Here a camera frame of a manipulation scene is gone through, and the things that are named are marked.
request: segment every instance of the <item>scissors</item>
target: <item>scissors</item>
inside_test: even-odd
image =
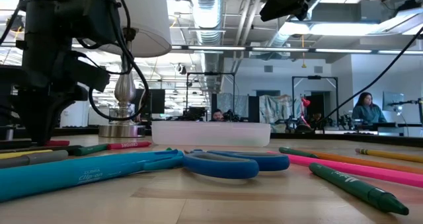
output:
[[[208,151],[195,149],[183,158],[184,168],[216,178],[254,178],[259,171],[285,170],[289,158],[283,154]]]

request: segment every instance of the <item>wooden table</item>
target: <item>wooden table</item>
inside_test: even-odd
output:
[[[134,141],[99,139],[95,135],[55,139],[69,139],[71,145],[86,146]],[[357,155],[354,152],[356,147],[361,147],[423,155],[421,148],[352,141],[275,139],[265,148],[172,148],[277,151],[280,146],[315,149],[423,168],[423,164],[419,163]],[[156,145],[143,149],[105,151],[95,155],[163,150],[167,147]],[[134,174],[2,203],[0,224],[423,223],[423,189],[371,178],[360,179],[396,195],[410,209],[410,215],[383,213],[312,175],[307,167],[291,165],[281,172],[261,172],[250,180],[210,178],[182,168]]]

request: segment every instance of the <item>green crayon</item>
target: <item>green crayon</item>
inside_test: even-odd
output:
[[[311,163],[309,169],[313,174],[333,183],[381,211],[408,215],[408,208],[404,204],[400,203],[394,195],[380,188],[318,163]]]
[[[92,154],[92,153],[96,153],[96,152],[99,152],[99,151],[106,151],[107,145],[108,144],[100,144],[100,145],[93,145],[93,146],[90,146],[90,147],[82,147],[82,148],[75,150],[73,152],[73,155],[83,156],[83,155],[89,155],[89,154]]]
[[[299,156],[319,159],[319,157],[315,154],[304,152],[304,151],[298,151],[295,149],[285,148],[285,147],[279,147],[279,152],[283,154],[299,155]]]

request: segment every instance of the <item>woman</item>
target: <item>woman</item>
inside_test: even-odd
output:
[[[370,93],[364,92],[358,98],[358,102],[352,111],[353,119],[362,119],[365,124],[386,122],[381,108],[373,103]]]

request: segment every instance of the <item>silver lamp base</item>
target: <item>silver lamp base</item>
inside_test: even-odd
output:
[[[144,137],[145,126],[110,124],[100,126],[99,137]]]

